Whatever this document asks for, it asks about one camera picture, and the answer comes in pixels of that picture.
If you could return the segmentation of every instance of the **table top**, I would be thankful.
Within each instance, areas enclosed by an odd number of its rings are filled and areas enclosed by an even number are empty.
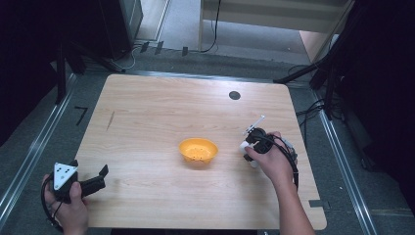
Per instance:
[[[314,229],[324,229],[323,209],[309,204],[319,195],[285,85],[120,74],[108,77],[76,155],[80,180],[110,170],[107,187],[87,197],[89,225],[277,229],[271,181],[239,152],[260,115],[258,127],[295,146],[301,203]],[[184,161],[178,146],[192,137],[218,147],[209,164]]]

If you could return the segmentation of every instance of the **black hole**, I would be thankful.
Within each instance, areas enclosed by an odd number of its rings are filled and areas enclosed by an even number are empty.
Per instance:
[[[229,97],[232,100],[239,100],[241,98],[241,94],[239,94],[238,91],[231,91],[231,92],[229,92]]]

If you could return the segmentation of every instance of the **bowl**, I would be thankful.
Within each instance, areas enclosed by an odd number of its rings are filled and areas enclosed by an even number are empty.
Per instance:
[[[217,146],[208,139],[190,138],[183,140],[179,145],[180,153],[186,162],[201,161],[206,164],[217,154]]]

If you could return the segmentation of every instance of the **floor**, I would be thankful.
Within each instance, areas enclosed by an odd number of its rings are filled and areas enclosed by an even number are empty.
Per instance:
[[[156,1],[156,5],[148,12],[151,19],[162,22],[160,37],[151,41],[154,46],[157,42],[163,42],[163,48],[173,50],[199,50],[199,23],[200,23],[200,1],[177,1],[170,0],[166,5],[165,16],[159,14],[164,5]],[[149,0],[142,0],[144,20],[146,20],[146,6]],[[145,32],[154,31],[159,28],[155,24],[145,23],[142,29]],[[208,49],[215,36],[215,22],[203,22],[203,38],[201,50]],[[305,48],[297,30],[248,25],[240,23],[218,22],[215,45],[207,52],[212,55],[230,56],[238,58],[285,62],[296,65],[308,65],[309,59],[304,56]]]
[[[165,16],[168,11],[169,0],[142,0],[141,7],[145,16],[141,21],[137,38],[145,41],[158,41]]]
[[[309,64],[297,31],[231,23],[218,24],[217,46],[211,51],[204,54],[190,53],[183,57],[183,46],[197,49],[199,22],[191,20],[194,16],[186,20],[186,14],[181,13],[189,13],[196,9],[195,2],[198,1],[170,1],[159,38],[151,43],[157,46],[158,41],[164,42],[159,54],[156,48],[151,47],[146,52],[134,51],[134,58],[128,55],[116,62],[121,66],[130,67],[126,70],[126,73],[130,74],[237,78],[250,82],[272,82],[273,78],[283,77],[298,69],[297,65]],[[214,23],[204,22],[204,48],[211,45],[212,24]],[[86,73],[71,77],[70,81],[73,83],[66,105],[55,106],[56,90],[52,90],[19,126],[10,140],[0,148],[2,171],[7,172],[0,179],[1,193],[7,191],[8,185],[16,179],[17,172],[25,161],[35,157],[27,150],[36,149],[38,157],[38,162],[32,163],[34,167],[28,173],[29,178],[23,182],[24,188],[19,199],[12,202],[13,209],[7,214],[9,219],[0,222],[2,234],[58,234],[44,223],[38,200],[39,180],[44,173],[50,171],[49,166],[55,161],[67,162],[74,158],[102,86],[110,74],[93,61],[85,61],[88,66]],[[288,84],[296,112],[306,110],[319,94],[308,88],[307,81],[310,78],[311,75],[308,74]],[[80,125],[76,125],[81,116],[76,106],[90,108]],[[48,117],[58,109],[62,109],[62,112],[57,114],[60,119],[46,137],[43,148],[39,148],[41,145],[33,145],[37,143],[33,142],[33,139],[42,132]],[[364,232],[367,230],[359,221],[359,211],[352,199],[356,195],[350,193],[352,189],[346,182],[349,176],[344,175],[339,167],[342,162],[337,156],[338,153],[334,151],[336,143],[328,138],[324,116],[317,114],[307,123],[306,135],[307,153],[328,220],[327,228],[317,231],[317,234],[415,234],[415,218],[400,194],[396,182],[382,172],[369,172],[361,167],[359,152],[350,137],[346,123],[335,119],[329,124],[336,131],[341,143],[341,152],[344,153],[352,179],[363,198],[363,206],[366,206],[371,215],[369,221],[373,222],[376,230],[372,233]],[[110,232],[109,229],[91,229],[89,234]],[[278,234],[278,231],[259,230],[258,234]]]

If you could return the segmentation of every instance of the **human hand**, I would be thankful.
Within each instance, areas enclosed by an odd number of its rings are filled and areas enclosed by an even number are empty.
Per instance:
[[[43,176],[43,182],[49,175]],[[56,212],[56,218],[64,229],[64,234],[86,234],[88,229],[88,210],[81,199],[82,189],[79,182],[72,183],[69,191],[70,204],[57,202],[55,195],[49,190],[49,183],[45,188],[45,201],[50,213]]]
[[[278,131],[268,133],[281,138],[281,133]],[[285,146],[279,139],[274,139],[275,143],[280,146]],[[293,183],[293,169],[290,166],[285,155],[278,149],[277,146],[272,148],[266,154],[259,154],[253,148],[245,147],[248,155],[257,161],[263,172],[271,179],[274,184]]]

